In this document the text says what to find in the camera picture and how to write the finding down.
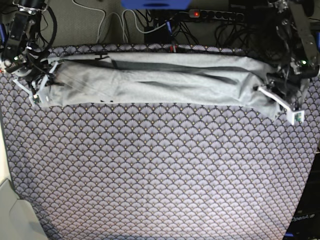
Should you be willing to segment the grey T-shirt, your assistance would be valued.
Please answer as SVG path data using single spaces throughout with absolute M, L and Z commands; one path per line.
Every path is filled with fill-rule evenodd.
M 205 53 L 114 52 L 61 59 L 44 106 L 86 103 L 178 103 L 238 106 L 270 119 L 280 106 L 257 87 L 273 68 L 246 56 Z

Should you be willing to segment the fan-patterned tablecloth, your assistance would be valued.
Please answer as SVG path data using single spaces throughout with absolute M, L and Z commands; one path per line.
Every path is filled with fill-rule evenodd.
M 235 106 L 32 107 L 0 76 L 14 191 L 50 240 L 282 240 L 320 140 L 320 81 L 305 121 Z

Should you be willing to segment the black power strip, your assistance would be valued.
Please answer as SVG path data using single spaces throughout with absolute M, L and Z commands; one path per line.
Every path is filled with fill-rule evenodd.
M 239 22 L 243 22 L 245 20 L 245 15 L 243 13 L 229 11 L 190 9 L 188 11 L 188 14 L 190 18 L 203 20 L 222 20 Z

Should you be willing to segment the blue box overhead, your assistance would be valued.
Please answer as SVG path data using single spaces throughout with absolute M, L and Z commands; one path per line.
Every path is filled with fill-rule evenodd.
M 185 10 L 191 0 L 122 0 L 121 4 L 131 10 Z

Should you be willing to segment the red black table clamp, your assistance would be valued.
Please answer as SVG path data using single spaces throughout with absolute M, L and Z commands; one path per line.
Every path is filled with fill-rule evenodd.
M 172 44 L 170 47 L 169 47 L 169 50 L 171 53 L 177 53 L 178 52 L 178 46 L 176 44 Z

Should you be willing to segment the black box under table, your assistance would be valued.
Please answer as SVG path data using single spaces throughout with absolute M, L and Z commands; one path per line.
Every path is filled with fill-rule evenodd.
M 170 44 L 171 42 L 171 35 L 166 25 L 144 35 L 145 44 Z

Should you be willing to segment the beige plastic bin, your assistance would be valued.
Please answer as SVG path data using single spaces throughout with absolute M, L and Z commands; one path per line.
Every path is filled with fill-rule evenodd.
M 0 185 L 0 238 L 2 240 L 47 239 L 32 205 L 19 198 L 9 179 Z

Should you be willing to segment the black OpenArm case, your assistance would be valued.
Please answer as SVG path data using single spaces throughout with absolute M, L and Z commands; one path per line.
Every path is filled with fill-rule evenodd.
M 319 153 L 315 155 L 303 194 L 283 238 L 285 240 L 318 240 L 320 238 Z

